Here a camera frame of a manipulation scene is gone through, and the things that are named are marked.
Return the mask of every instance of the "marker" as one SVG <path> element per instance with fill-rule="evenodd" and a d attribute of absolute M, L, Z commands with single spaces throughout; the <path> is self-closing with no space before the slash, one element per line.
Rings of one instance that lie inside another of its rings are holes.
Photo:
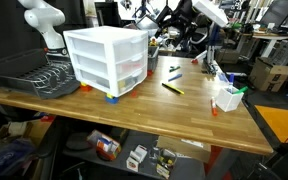
<path fill-rule="evenodd" d="M 176 67 L 171 66 L 170 72 L 176 71 L 176 70 L 178 70 L 179 68 L 181 68 L 181 66 L 176 66 Z"/>
<path fill-rule="evenodd" d="M 162 83 L 162 86 L 164 86 L 164 87 L 166 87 L 167 89 L 172 90 L 172 91 L 174 91 L 174 92 L 176 92 L 176 93 L 178 93 L 178 94 L 184 94 L 183 91 L 177 89 L 176 87 L 174 87 L 174 86 L 172 86 L 172 85 L 170 85 L 170 84 Z"/>
<path fill-rule="evenodd" d="M 173 80 L 175 80 L 175 79 L 177 79 L 177 78 L 180 78 L 180 77 L 182 77 L 182 74 L 177 74 L 176 76 L 168 79 L 168 82 L 173 81 Z"/>
<path fill-rule="evenodd" d="M 230 81 L 228 83 L 227 91 L 233 94 L 234 74 L 230 74 Z"/>
<path fill-rule="evenodd" d="M 241 93 L 243 93 L 243 92 L 245 92 L 245 91 L 247 91 L 247 90 L 248 90 L 248 87 L 245 86 L 245 87 L 243 87 L 242 89 L 240 89 L 240 90 L 234 92 L 233 94 L 241 94 Z"/>
<path fill-rule="evenodd" d="M 217 109 L 216 109 L 216 103 L 215 103 L 215 98 L 211 98 L 211 107 L 212 107 L 212 114 L 213 116 L 217 116 Z"/>

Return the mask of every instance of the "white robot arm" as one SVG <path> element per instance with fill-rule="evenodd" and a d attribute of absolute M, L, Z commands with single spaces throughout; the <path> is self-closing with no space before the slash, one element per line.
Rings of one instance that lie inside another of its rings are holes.
<path fill-rule="evenodd" d="M 18 0 L 26 10 L 24 17 L 26 22 L 37 29 L 43 36 L 49 53 L 67 54 L 63 37 L 57 33 L 53 26 L 61 25 L 65 22 L 62 11 L 54 8 L 43 0 Z"/>
<path fill-rule="evenodd" d="M 209 0 L 192 0 L 192 5 L 220 27 L 228 23 L 226 14 Z"/>

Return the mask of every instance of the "wooden tabletop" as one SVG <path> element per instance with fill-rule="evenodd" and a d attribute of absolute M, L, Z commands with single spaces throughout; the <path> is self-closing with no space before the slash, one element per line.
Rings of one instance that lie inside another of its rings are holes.
<path fill-rule="evenodd" d="M 108 104 L 104 100 L 105 93 L 96 89 L 77 90 L 71 95 L 48 100 L 0 90 L 0 104 L 257 154 L 272 153 L 271 146 L 242 103 L 234 111 L 223 112 L 218 108 L 218 116 L 212 115 L 210 99 L 217 96 L 224 82 L 218 76 L 202 74 L 201 62 L 196 65 L 190 61 L 159 57 L 155 73 L 135 87 L 137 97 L 127 93 L 115 105 Z M 169 73 L 172 65 L 181 68 Z M 161 86 L 163 80 L 178 73 L 183 77 L 171 83 L 184 91 L 184 95 Z"/>

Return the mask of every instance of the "white container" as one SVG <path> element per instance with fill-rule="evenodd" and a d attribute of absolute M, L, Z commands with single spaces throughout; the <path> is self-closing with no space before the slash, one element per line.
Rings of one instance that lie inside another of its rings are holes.
<path fill-rule="evenodd" d="M 233 87 L 233 93 L 236 91 L 238 91 L 238 89 Z M 216 98 L 216 105 L 224 112 L 235 110 L 241 102 L 243 95 L 244 93 L 231 94 L 227 91 L 227 88 L 221 88 Z"/>
<path fill-rule="evenodd" d="M 115 97 L 147 75 L 146 31 L 101 26 L 64 31 L 76 79 Z"/>

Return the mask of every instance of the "storage bin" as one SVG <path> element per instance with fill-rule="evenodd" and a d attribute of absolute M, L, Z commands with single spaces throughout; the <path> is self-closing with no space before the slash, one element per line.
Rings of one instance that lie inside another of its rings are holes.
<path fill-rule="evenodd" d="M 221 88 L 216 98 L 216 105 L 220 107 L 224 112 L 233 111 L 237 108 L 244 93 L 232 94 L 227 91 L 227 88 Z"/>
<path fill-rule="evenodd" d="M 155 71 L 158 63 L 158 46 L 149 46 L 148 47 L 148 64 L 147 70 Z"/>
<path fill-rule="evenodd" d="M 147 75 L 146 31 L 101 26 L 64 31 L 64 38 L 76 79 L 94 88 L 119 97 Z"/>

